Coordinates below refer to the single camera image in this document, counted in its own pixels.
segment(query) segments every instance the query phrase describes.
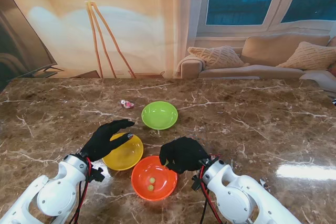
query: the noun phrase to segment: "television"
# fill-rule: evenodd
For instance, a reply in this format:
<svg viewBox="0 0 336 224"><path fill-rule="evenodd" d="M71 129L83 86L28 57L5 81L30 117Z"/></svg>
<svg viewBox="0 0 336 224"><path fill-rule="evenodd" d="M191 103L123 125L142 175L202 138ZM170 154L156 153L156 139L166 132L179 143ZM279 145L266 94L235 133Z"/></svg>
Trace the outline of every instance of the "television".
<svg viewBox="0 0 336 224"><path fill-rule="evenodd" d="M57 63L14 0L0 0L0 86Z"/></svg>

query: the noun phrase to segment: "black glove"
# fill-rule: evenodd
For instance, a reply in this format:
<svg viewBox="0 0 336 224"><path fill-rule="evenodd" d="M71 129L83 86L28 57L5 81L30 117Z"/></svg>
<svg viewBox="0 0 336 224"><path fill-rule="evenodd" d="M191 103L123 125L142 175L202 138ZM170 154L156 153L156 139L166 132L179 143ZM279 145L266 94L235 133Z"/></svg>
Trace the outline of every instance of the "black glove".
<svg viewBox="0 0 336 224"><path fill-rule="evenodd" d="M84 145L80 151L83 156L88 157L91 162L97 161L107 156L112 150L126 143L133 137L133 134L126 133L121 137L110 141L111 137L120 129L126 129L133 126L134 123L127 119L115 120L100 126L92 135L90 140Z"/></svg>
<svg viewBox="0 0 336 224"><path fill-rule="evenodd" d="M201 169L198 161L203 158L209 158L209 155L198 141L185 136L162 145L160 150L160 163L165 165L168 160L167 168L179 174Z"/></svg>

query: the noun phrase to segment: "wooden lamp leg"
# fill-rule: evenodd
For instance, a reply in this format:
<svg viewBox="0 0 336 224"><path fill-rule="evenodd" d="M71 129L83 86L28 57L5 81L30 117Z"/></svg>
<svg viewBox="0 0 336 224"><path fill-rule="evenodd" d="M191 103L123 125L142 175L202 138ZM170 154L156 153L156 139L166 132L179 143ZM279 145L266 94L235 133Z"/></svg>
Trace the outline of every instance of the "wooden lamp leg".
<svg viewBox="0 0 336 224"><path fill-rule="evenodd" d="M128 64L127 60L125 59L124 55L123 55L122 52L120 51L120 48L119 48L118 43L117 43L117 41L116 41L116 38L114 37L114 35L113 35L113 33L112 33L112 31L111 31L109 25L107 24L106 20L104 19L103 15L101 15L101 13L100 13L100 11L99 11L99 9L98 9L96 3L95 3L95 2L92 2L92 5L93 5L94 9L96 10L98 16L100 17L101 21L103 21L104 25L106 26L106 29L107 29L107 31L109 32L109 34L110 34L110 36L111 36L111 38L112 38L112 40L113 40L113 43L114 43L114 45L116 46L116 49L117 49L118 53L120 54L121 58L122 58L123 61L125 62L125 64L126 64L126 66L128 67L128 69L130 70L131 75L133 76L133 78L136 78L136 76L135 76L133 70L131 69L131 67L130 67L130 65Z"/></svg>
<svg viewBox="0 0 336 224"><path fill-rule="evenodd" d="M105 53L105 55L106 55L107 61L109 62L109 65L110 65L111 71L112 71L112 73L113 73L113 76L114 76L114 78L116 79L117 76L116 76L116 73L114 72L114 69L113 69L113 66L112 66L112 63L111 63L109 54L107 53L106 46L105 46L105 42L104 42L104 38L103 38L103 34L102 34L102 32L101 32L101 29L100 29L98 20L97 20L97 18L96 18L96 15L95 15L94 12L93 12L93 9L92 9L92 6L91 6L92 4L93 4L93 2L88 3L88 7L89 7L89 10L90 10L91 16L92 16L93 19L95 20L94 22L96 23L96 27L97 27L97 30L98 30L98 33L99 33L99 36L100 36L101 44L102 44L102 46L103 46L104 53Z"/></svg>
<svg viewBox="0 0 336 224"><path fill-rule="evenodd" d="M98 62L98 67L99 67L99 72L100 72L100 78L104 78L103 71L101 70L100 58L99 58L99 53L98 53L96 30L94 29L95 27L93 24L91 13L90 13L89 2L86 3L86 11L88 12L89 19L90 19L90 24L91 24L92 34L93 34L93 42L95 44L95 52L96 52L97 62Z"/></svg>

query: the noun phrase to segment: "window frame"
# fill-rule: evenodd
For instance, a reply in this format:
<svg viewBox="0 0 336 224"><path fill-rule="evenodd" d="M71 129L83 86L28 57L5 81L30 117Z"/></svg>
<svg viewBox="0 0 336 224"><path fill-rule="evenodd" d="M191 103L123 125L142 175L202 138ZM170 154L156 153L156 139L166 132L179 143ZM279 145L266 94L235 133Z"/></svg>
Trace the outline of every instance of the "window frame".
<svg viewBox="0 0 336 224"><path fill-rule="evenodd" d="M217 34L218 37L235 33L252 34L266 31L292 30L293 28L330 31L335 23L334 20L298 20L295 22L281 23L292 0L272 0L264 22L261 25L207 25L208 1L209 0L201 0L201 11L197 28L198 37L208 36L208 34Z"/></svg>

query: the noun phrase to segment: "yellow bowl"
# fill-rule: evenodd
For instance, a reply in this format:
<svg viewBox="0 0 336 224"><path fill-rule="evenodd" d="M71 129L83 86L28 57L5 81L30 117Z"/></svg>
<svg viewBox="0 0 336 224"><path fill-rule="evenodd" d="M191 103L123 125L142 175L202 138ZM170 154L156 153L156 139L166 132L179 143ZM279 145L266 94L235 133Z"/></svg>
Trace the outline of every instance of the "yellow bowl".
<svg viewBox="0 0 336 224"><path fill-rule="evenodd" d="M114 135L110 141L113 141L123 134ZM143 154L143 144L136 135L128 140L126 143L120 145L118 148L110 152L109 155L103 158L103 162L108 168L112 170L127 170L136 165Z"/></svg>

